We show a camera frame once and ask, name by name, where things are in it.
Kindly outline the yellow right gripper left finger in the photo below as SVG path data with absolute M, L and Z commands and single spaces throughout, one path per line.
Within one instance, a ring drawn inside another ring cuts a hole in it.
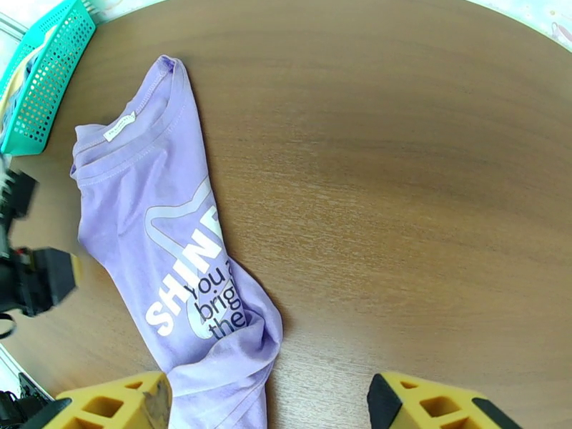
M 149 371 L 68 390 L 26 422 L 27 428 L 167 428 L 172 389 Z

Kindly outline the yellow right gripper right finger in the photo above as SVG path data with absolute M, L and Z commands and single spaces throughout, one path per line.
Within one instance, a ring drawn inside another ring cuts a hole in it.
M 372 428 L 520 428 L 485 395 L 398 372 L 373 376 Z

